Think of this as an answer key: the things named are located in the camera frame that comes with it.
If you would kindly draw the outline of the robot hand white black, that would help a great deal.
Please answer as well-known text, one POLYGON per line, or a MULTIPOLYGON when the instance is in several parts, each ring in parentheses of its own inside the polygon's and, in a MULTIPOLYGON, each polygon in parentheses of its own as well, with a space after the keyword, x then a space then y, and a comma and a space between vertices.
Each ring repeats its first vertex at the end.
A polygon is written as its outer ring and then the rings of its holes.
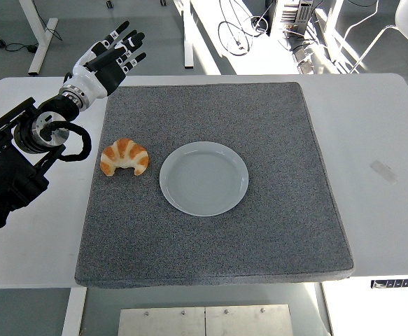
POLYGON ((96 99, 111 95, 146 57, 139 52, 145 34, 136 30, 124 34, 128 27, 129 22, 125 21, 93 44, 75 63, 71 77, 64 81, 59 93, 76 99, 83 110, 96 99))

